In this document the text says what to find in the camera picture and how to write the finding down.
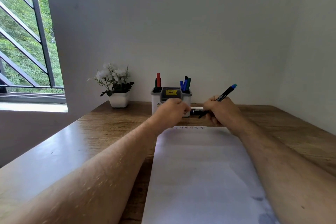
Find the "paper sheet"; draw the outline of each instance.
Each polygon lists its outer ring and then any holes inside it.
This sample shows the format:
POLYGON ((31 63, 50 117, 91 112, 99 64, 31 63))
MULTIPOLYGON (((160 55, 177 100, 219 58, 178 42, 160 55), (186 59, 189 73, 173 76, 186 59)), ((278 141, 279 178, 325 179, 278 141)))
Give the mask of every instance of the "paper sheet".
POLYGON ((174 127, 156 143, 142 224, 279 224, 240 140, 174 127))

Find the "price tag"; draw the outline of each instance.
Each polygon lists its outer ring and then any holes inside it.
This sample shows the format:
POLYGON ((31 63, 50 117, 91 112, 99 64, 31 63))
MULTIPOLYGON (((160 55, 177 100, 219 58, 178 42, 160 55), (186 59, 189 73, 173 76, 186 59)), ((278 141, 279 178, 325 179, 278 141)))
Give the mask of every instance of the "price tag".
POLYGON ((178 90, 166 90, 166 95, 167 96, 177 96, 177 91, 178 90))

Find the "wood grain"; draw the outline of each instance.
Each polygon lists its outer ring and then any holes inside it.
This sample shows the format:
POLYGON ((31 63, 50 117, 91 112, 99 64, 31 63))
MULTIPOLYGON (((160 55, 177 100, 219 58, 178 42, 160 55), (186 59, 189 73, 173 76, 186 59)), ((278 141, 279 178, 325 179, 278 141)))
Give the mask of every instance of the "wood grain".
MULTIPOLYGON (((336 176, 336 137, 273 106, 241 105, 241 111, 284 144, 336 176)), ((0 220, 64 177, 151 115, 151 104, 132 102, 112 109, 103 103, 0 169, 0 220)), ((212 126, 196 116, 181 126, 212 126)), ((154 146, 134 183, 122 224, 140 224, 144 211, 154 146)))

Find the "red marker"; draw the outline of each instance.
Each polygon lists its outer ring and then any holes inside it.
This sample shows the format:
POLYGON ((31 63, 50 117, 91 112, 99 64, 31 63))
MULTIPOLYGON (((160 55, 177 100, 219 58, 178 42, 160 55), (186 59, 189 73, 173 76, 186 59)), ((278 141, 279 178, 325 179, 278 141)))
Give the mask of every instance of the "red marker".
POLYGON ((156 73, 156 80, 157 80, 157 86, 158 86, 158 87, 161 87, 160 73, 156 73))

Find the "pen holder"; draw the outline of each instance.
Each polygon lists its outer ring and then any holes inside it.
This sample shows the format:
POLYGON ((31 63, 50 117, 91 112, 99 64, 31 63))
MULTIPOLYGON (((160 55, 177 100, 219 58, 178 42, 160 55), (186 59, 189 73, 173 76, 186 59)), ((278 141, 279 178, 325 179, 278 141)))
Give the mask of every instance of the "pen holder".
MULTIPOLYGON (((193 95, 190 90, 182 91, 178 87, 157 87, 153 88, 150 92, 152 95, 152 114, 154 114, 157 108, 166 102, 169 98, 180 98, 186 102, 188 106, 191 104, 191 96, 193 95)), ((190 112, 187 112, 183 117, 189 117, 190 112)))

